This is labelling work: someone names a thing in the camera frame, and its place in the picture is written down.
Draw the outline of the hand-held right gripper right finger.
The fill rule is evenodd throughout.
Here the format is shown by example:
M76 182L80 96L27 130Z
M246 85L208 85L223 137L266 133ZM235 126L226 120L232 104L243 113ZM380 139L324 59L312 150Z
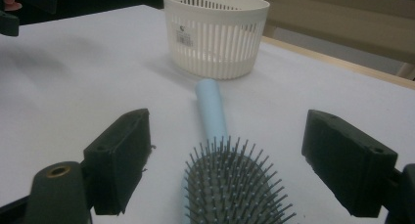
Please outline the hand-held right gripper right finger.
M379 215L395 151L338 116L310 110L301 154L351 215Z

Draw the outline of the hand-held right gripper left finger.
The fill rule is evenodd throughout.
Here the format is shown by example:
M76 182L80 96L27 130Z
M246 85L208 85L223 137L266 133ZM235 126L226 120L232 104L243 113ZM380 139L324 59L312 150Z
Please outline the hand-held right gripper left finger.
M124 213L152 152L150 113L127 112L84 151L88 206L98 215Z

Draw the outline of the light blue hairbrush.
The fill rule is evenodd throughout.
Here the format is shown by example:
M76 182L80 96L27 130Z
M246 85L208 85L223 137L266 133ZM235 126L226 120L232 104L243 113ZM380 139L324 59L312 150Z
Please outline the light blue hairbrush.
M199 81L196 96L206 140L186 162L183 224L289 224L296 213L274 164L228 134L218 83Z

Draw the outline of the white slotted plastic basket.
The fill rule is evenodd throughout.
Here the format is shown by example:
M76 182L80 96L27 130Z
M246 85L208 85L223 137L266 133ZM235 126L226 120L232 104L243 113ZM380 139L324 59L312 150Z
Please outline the white slotted plastic basket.
M270 4L265 0L163 0L170 55L205 78L233 79L254 68Z

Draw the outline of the light wooden table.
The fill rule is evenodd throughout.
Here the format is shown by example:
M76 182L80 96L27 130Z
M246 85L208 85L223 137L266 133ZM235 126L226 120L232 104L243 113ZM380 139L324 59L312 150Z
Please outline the light wooden table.
M389 82L395 85L399 85L401 87L415 90L415 82L405 79L403 77L391 75L385 72L371 69L369 67L365 67L365 66L357 65L357 64L347 62L341 59L333 58L331 56L324 55L318 52L314 52L314 51L311 51L305 48L301 48L296 45L282 42L282 41L279 41L279 40L276 40L270 37L262 36L261 41L264 43L273 45L275 47L279 47L279 48L286 49L294 53L301 54L303 56L307 56L311 59L315 59L315 60L328 63L328 64L331 64L337 67L351 70L356 73L371 76L371 77L374 77L374 78L377 78L377 79L380 79L380 80L383 80L383 81L386 81L386 82Z

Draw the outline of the beige wooden desk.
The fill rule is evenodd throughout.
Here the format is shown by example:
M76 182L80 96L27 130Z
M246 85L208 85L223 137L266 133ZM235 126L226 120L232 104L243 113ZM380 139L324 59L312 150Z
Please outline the beige wooden desk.
M392 58L415 80L415 0L265 0L274 27Z

